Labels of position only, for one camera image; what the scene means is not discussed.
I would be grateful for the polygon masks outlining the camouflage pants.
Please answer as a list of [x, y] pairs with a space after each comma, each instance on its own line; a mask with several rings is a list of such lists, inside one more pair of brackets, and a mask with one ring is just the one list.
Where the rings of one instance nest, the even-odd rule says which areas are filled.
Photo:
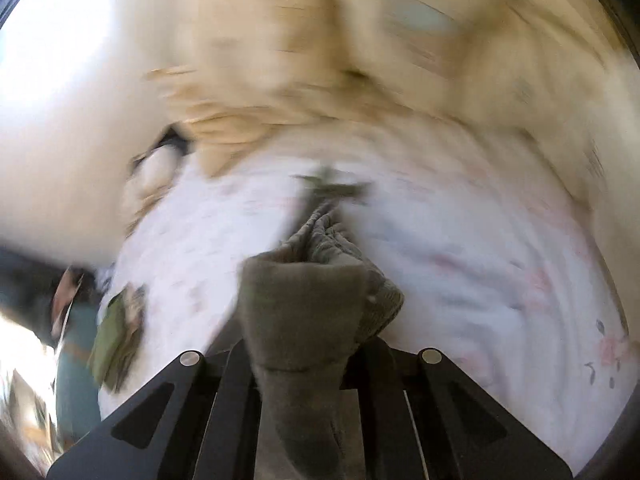
[[262, 404], [304, 479], [345, 475], [338, 406], [349, 358], [404, 304], [327, 200], [242, 267], [238, 312]]

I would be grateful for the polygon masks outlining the white floral bed sheet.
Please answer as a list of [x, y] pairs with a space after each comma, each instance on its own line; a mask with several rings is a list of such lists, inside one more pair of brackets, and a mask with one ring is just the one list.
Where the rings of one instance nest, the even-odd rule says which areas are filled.
[[362, 251], [404, 293], [383, 333], [439, 348], [580, 471], [638, 379], [601, 259], [562, 184], [518, 136], [353, 126], [279, 134], [222, 177], [193, 157], [119, 254], [111, 292], [146, 290], [141, 348], [109, 415], [229, 317], [241, 262], [277, 245], [306, 180], [364, 182], [346, 207]]

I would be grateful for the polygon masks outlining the olive green folded garment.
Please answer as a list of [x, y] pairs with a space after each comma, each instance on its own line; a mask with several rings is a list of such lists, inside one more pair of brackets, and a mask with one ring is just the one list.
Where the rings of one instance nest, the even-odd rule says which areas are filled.
[[145, 301], [145, 287], [128, 284], [108, 303], [88, 359], [98, 387], [111, 392], [122, 388], [142, 341]]

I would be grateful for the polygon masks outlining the cream bear print duvet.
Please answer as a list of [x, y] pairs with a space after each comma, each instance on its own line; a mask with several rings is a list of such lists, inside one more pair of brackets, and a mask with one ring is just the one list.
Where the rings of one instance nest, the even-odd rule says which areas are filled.
[[639, 291], [638, 41], [608, 0], [183, 0], [150, 77], [220, 174], [280, 125], [428, 115], [529, 140]]

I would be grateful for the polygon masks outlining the cream pillow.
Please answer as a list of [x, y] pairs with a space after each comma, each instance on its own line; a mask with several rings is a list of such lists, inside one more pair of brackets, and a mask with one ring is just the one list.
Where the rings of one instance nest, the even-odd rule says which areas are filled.
[[173, 145], [154, 148], [137, 160], [120, 199], [120, 218], [127, 236], [168, 193], [182, 160], [182, 151]]

